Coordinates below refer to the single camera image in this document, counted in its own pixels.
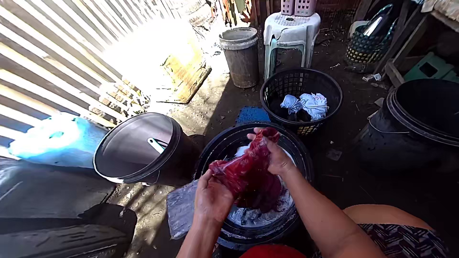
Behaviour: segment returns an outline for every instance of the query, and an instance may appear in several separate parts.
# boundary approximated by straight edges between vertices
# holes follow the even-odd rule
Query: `white plastic stool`
[[[314,42],[319,34],[320,16],[287,16],[280,12],[271,14],[264,23],[264,79],[272,75],[277,48],[299,49],[302,53],[301,67],[310,67]]]

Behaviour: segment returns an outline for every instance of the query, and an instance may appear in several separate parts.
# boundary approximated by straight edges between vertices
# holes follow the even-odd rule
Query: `gray plastic bag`
[[[169,232],[172,239],[182,238],[190,230],[195,212],[197,187],[198,180],[194,180],[168,194],[166,205],[168,207]]]

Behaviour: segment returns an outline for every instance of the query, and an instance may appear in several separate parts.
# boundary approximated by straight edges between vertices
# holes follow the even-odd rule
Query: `hand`
[[[234,197],[231,192],[217,182],[209,169],[198,181],[193,223],[217,223],[221,227],[233,203]]]
[[[257,134],[262,128],[256,127],[253,131]],[[250,140],[255,139],[255,134],[247,134],[247,138]],[[275,142],[265,138],[267,141],[266,146],[268,150],[271,152],[269,156],[269,167],[268,171],[271,174],[279,175],[283,177],[289,171],[296,169],[295,164],[291,161],[291,159],[287,156],[282,148],[280,148]]]

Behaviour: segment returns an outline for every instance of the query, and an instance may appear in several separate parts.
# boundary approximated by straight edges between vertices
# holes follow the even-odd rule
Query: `blue plastic mat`
[[[236,124],[270,121],[268,113],[260,107],[243,107],[236,119]]]

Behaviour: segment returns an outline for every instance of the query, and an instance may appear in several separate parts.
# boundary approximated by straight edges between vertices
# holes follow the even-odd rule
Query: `soapy water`
[[[234,157],[242,156],[244,154],[244,150],[248,148],[249,146],[239,147]],[[292,160],[293,164],[295,164],[292,156],[283,148],[282,150]],[[282,192],[277,200],[277,207],[275,210],[273,209],[267,213],[261,213],[260,209],[238,208],[236,205],[233,205],[229,211],[227,219],[239,226],[255,228],[271,224],[284,216],[284,214],[288,212],[289,208],[292,206],[293,199],[290,196],[284,181],[282,181],[280,177],[279,180],[282,184]]]

